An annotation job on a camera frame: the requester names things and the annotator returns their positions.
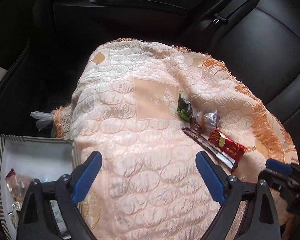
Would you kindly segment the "white barcode snack packet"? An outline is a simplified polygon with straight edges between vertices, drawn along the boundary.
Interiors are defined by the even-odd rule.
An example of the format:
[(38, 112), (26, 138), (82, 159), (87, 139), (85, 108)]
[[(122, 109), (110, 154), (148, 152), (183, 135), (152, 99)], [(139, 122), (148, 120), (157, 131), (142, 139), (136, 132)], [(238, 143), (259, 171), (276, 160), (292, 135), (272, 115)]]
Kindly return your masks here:
[(59, 209), (58, 203), (56, 200), (50, 200), (50, 204), (52, 207), (53, 215), (55, 218), (55, 221), (58, 226), (58, 230), (61, 233), (61, 236), (63, 239), (71, 239), (70, 233), (68, 232), (68, 229), (66, 227), (66, 224), (64, 222), (64, 219), (62, 217), (61, 211)]

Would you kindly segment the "clear bag of brown snacks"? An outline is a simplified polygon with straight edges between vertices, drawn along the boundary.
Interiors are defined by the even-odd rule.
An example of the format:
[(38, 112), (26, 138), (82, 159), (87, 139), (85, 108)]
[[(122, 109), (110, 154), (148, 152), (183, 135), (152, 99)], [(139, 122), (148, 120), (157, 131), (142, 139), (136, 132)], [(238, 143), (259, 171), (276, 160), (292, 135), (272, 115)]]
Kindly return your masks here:
[(7, 189), (12, 195), (14, 201), (20, 203), (24, 201), (29, 186), (31, 184), (37, 184), (37, 181), (34, 178), (18, 174), (13, 168), (6, 175), (5, 181)]

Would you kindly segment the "striped cardboard box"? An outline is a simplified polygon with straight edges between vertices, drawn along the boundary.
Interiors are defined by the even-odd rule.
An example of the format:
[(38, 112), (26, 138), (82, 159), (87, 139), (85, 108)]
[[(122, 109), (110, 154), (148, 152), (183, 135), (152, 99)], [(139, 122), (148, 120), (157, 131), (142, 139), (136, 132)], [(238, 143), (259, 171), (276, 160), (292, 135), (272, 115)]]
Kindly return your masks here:
[(5, 178), (13, 169), (17, 174), (42, 182), (70, 174), (81, 163), (81, 149), (71, 140), (16, 135), (0, 137), (0, 221), (7, 239), (16, 239), (17, 231), (9, 217), (14, 199)]

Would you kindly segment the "small green black packet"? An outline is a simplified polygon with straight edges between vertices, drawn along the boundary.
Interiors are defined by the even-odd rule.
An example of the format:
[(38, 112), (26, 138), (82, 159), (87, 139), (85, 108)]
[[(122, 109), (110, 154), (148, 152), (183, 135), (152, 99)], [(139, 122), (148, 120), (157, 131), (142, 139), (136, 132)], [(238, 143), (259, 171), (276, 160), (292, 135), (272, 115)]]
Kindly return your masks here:
[(179, 116), (185, 120), (186, 122), (190, 122), (192, 115), (193, 115), (193, 110), (191, 103), (186, 100), (185, 98), (182, 97), (182, 94), (179, 93), (178, 97), (178, 108), (177, 108)]

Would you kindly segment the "clear wrapped candy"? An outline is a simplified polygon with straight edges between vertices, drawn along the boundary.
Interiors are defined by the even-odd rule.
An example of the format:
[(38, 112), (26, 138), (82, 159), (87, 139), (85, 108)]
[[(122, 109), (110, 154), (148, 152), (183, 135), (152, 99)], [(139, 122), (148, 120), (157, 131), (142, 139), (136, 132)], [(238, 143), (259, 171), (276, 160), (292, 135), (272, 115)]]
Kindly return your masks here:
[(219, 125), (220, 115), (218, 111), (198, 112), (191, 119), (191, 128), (199, 134), (210, 136)]

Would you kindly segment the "dark chocolate bar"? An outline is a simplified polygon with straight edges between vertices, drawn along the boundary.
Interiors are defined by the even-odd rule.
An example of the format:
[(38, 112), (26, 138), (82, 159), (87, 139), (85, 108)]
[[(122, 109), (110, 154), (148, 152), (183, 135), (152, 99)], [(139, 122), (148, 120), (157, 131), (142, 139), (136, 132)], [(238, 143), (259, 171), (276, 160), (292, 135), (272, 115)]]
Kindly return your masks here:
[(193, 139), (197, 144), (202, 146), (202, 148), (206, 149), (208, 152), (213, 154), (218, 160), (220, 160), (225, 166), (227, 166), (231, 170), (231, 172), (233, 172), (238, 167), (238, 163), (236, 163), (236, 161), (232, 157), (230, 157), (217, 146), (213, 145), (203, 136), (198, 134), (195, 130), (189, 127), (182, 128), (181, 130), (188, 137)]

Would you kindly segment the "red candy wrapper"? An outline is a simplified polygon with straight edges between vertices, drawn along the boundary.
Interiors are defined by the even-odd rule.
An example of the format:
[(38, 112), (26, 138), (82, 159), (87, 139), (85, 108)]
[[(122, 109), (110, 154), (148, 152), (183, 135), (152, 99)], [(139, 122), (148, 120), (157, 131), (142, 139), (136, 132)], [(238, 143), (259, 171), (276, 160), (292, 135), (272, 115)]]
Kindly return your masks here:
[(240, 161), (246, 152), (245, 146), (233, 141), (217, 128), (209, 136), (208, 141), (213, 143), (235, 161)]

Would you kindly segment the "black car seat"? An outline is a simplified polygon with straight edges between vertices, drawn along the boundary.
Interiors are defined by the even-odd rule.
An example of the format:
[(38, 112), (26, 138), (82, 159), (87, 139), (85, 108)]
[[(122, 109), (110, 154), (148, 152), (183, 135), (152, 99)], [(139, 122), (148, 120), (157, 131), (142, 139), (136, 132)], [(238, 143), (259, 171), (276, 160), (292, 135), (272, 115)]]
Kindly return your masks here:
[[(70, 140), (55, 115), (39, 131), (31, 112), (70, 105), (92, 52), (122, 39), (222, 61), (281, 122), (300, 165), (300, 0), (0, 0), (0, 137)], [(300, 239), (300, 213), (269, 189), (280, 239)]]

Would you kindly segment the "clear plastic bag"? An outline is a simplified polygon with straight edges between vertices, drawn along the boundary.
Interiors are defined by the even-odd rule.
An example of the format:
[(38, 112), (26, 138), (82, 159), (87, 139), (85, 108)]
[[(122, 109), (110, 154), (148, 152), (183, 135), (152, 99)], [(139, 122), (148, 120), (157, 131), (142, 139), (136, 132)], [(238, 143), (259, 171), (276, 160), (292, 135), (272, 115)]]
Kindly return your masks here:
[(31, 117), (37, 120), (36, 127), (39, 131), (44, 129), (47, 125), (49, 125), (52, 122), (54, 115), (55, 110), (51, 111), (50, 113), (35, 111), (31, 112), (30, 114)]

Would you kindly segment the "peach embroidered fringed cloth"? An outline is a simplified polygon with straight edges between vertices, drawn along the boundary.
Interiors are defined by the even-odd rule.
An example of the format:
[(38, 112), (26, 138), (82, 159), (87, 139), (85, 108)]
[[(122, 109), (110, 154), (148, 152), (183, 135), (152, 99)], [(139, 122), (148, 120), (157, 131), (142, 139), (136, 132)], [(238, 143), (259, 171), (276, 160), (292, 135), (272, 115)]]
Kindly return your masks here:
[(158, 42), (97, 47), (54, 117), (58, 136), (102, 167), (83, 203), (97, 239), (200, 239), (219, 210), (195, 165), (202, 148), (183, 128), (179, 96), (218, 111), (220, 130), (247, 151), (234, 174), (255, 183), (266, 160), (298, 161), (290, 135), (222, 61)]

